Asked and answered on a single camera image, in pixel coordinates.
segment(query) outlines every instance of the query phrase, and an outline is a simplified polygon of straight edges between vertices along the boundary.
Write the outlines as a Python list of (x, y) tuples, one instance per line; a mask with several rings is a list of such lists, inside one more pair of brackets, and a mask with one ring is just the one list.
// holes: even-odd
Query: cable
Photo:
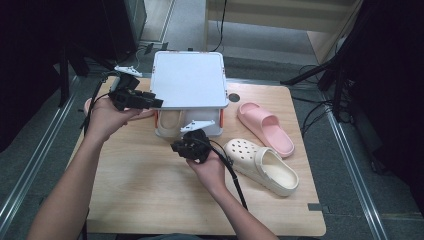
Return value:
[(225, 19), (226, 8), (227, 8), (227, 0), (225, 0), (225, 2), (224, 2), (224, 10), (222, 11), (221, 31), (220, 31), (219, 43), (218, 43), (218, 46), (216, 46), (216, 48), (214, 50), (212, 50), (211, 52), (215, 52), (219, 48), (219, 46), (221, 46), (222, 39), (224, 38), (224, 19)]

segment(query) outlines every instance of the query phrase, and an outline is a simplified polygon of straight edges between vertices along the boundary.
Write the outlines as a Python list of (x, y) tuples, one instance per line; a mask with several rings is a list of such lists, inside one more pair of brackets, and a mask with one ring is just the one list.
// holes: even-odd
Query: gray floor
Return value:
[[(200, 50), (203, 38), (203, 1), (176, 0), (164, 42), (168, 48)], [(215, 48), (218, 40), (216, 22), (209, 22), (208, 49)], [(225, 23), (223, 47), (218, 51), (224, 55), (227, 77), (253, 79), (259, 84), (278, 85), (281, 78), (290, 78), (299, 73), (304, 65), (315, 65), (316, 59), (303, 31), (275, 29)], [(148, 69), (152, 56), (140, 57), (140, 69)], [(134, 64), (131, 58), (128, 64)], [(73, 145), (79, 137), (79, 125), (83, 114), (78, 112), (85, 99), (91, 97), (98, 75), (78, 77), (72, 88), (74, 102), (58, 129), (52, 145), (47, 149), (34, 182), (13, 221), (5, 239), (24, 239), (39, 203), (50, 192), (60, 178)], [(323, 96), (314, 84), (305, 82), (291, 88), (294, 97), (322, 100)], [(13, 144), (0, 153), (0, 200), (10, 196), (20, 173), (31, 161), (32, 154), (49, 128), (51, 119), (58, 113), (59, 93), (54, 94), (21, 131)], [(315, 104), (293, 100), (299, 125)], [(424, 239), (424, 221), (410, 196), (408, 186), (397, 177), (375, 174), (369, 164), (369, 155), (354, 128), (350, 124), (338, 124), (348, 140), (354, 163), (366, 186), (376, 216), (381, 220), (384, 234), (376, 237), (367, 212), (369, 203), (361, 201), (348, 161), (341, 151), (340, 141), (333, 131), (331, 117), (324, 117), (306, 133), (304, 142), (311, 165), (317, 193), (323, 206), (327, 232), (320, 239)], [(89, 239), (114, 239), (113, 234), (90, 234)]]

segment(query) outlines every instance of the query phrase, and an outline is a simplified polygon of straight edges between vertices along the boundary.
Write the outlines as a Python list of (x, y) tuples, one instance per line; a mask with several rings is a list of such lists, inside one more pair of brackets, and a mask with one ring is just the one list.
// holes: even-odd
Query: hand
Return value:
[(141, 112), (141, 109), (118, 111), (109, 98), (101, 98), (91, 111), (87, 135), (106, 141), (120, 127), (126, 125), (130, 118)]
[(211, 195), (227, 189), (225, 186), (225, 166), (215, 152), (211, 151), (202, 164), (191, 159), (186, 161)]

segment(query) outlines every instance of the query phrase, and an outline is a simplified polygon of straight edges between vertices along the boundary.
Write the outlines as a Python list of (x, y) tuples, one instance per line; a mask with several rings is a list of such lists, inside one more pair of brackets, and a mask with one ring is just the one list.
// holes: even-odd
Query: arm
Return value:
[(278, 239), (265, 225), (249, 213), (225, 186), (225, 167), (211, 151), (205, 163), (187, 160), (203, 186), (224, 211), (239, 239)]
[(140, 113), (119, 112), (110, 99), (95, 104), (90, 127), (65, 173), (44, 201), (27, 239), (76, 239), (87, 217), (100, 150), (110, 135)]

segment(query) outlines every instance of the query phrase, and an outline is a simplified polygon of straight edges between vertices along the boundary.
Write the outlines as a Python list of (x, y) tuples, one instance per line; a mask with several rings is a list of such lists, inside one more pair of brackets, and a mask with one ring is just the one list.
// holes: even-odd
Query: wooden table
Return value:
[[(103, 84), (106, 93), (113, 79)], [(140, 90), (149, 89), (141, 79)], [(213, 138), (224, 145), (244, 138), (261, 145), (236, 117), (242, 102), (253, 101), (273, 112), (295, 144), (286, 163), (300, 178), (297, 191), (279, 197), (238, 174), (249, 211), (277, 235), (322, 236), (326, 231), (312, 173), (300, 134), (290, 92), (283, 86), (228, 83), (228, 94), (240, 101), (225, 109), (224, 132)], [(154, 133), (154, 118), (131, 121), (105, 143), (94, 184), (88, 231), (95, 233), (234, 235), (218, 204), (198, 182), (185, 160), (173, 152), (170, 141)], [(226, 183), (239, 199), (227, 171)]]

